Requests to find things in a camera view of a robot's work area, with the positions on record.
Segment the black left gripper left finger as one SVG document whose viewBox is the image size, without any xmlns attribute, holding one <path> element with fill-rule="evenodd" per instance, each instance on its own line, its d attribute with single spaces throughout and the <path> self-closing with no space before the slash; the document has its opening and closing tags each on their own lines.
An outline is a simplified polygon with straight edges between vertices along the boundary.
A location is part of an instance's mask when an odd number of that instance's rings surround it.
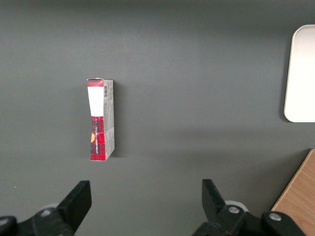
<svg viewBox="0 0 315 236">
<path fill-rule="evenodd" d="M 92 206 L 88 180 L 78 184 L 56 207 L 45 207 L 18 223 L 14 216 L 0 218 L 2 236 L 73 236 Z"/>
</svg>

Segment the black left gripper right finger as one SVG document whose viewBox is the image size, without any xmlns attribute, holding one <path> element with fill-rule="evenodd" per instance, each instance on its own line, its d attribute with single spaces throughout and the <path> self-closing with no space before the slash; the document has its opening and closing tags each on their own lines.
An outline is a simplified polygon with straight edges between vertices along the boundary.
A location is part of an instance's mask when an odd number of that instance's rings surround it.
<svg viewBox="0 0 315 236">
<path fill-rule="evenodd" d="M 240 206 L 226 204 L 211 179 L 202 181 L 202 206 L 207 218 L 194 236 L 304 236 L 293 219 L 278 211 L 255 217 Z"/>
</svg>

